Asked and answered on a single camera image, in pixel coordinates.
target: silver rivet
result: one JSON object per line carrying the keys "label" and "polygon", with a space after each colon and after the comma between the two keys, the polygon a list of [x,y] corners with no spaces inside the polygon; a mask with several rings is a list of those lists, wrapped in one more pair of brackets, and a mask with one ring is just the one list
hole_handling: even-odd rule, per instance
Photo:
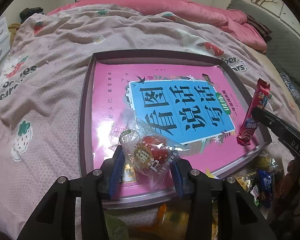
{"label": "silver rivet", "polygon": [[190,173],[193,175],[193,176],[198,176],[200,174],[200,171],[198,171],[197,169],[193,169],[190,171]]}
{"label": "silver rivet", "polygon": [[67,181],[66,177],[60,177],[58,179],[58,183],[62,184],[62,183],[65,183]]}
{"label": "silver rivet", "polygon": [[228,177],[227,181],[231,184],[235,183],[235,178],[234,177]]}
{"label": "silver rivet", "polygon": [[102,171],[99,170],[99,169],[94,170],[94,171],[92,172],[92,174],[93,174],[94,176],[99,176],[99,175],[101,175],[101,173],[102,173]]}

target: green oval badge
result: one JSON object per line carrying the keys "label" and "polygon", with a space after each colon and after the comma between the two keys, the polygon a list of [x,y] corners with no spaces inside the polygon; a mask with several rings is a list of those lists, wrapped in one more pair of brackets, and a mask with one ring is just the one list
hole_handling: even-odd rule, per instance
{"label": "green oval badge", "polygon": [[220,93],[216,93],[216,97],[218,98],[223,110],[225,111],[226,114],[231,114],[230,108],[227,105],[227,102],[223,98],[223,96]]}

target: clear plastic package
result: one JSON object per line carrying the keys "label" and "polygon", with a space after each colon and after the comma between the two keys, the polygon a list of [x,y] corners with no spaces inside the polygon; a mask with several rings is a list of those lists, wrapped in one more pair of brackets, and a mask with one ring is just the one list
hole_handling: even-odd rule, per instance
{"label": "clear plastic package", "polygon": [[127,161],[136,171],[150,178],[151,188],[163,179],[171,164],[190,150],[156,132],[138,118],[122,132],[119,142]]}

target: gray quilted cover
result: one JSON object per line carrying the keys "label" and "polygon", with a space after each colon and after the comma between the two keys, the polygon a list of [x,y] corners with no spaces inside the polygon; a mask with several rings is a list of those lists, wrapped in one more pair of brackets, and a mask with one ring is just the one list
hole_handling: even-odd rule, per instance
{"label": "gray quilted cover", "polygon": [[300,92],[300,39],[278,19],[242,0],[232,0],[228,9],[241,10],[266,25],[273,33],[266,56],[278,72],[286,72]]}

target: pink blanket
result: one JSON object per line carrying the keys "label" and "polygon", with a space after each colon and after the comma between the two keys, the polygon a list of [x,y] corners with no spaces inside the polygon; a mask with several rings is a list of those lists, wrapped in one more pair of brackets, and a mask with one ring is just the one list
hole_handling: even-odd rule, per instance
{"label": "pink blanket", "polygon": [[143,15],[156,15],[170,11],[187,21],[213,25],[253,49],[267,49],[265,41],[255,28],[247,23],[247,16],[242,11],[223,10],[188,0],[80,0],[57,8],[48,15],[92,4],[117,4],[134,9]]}

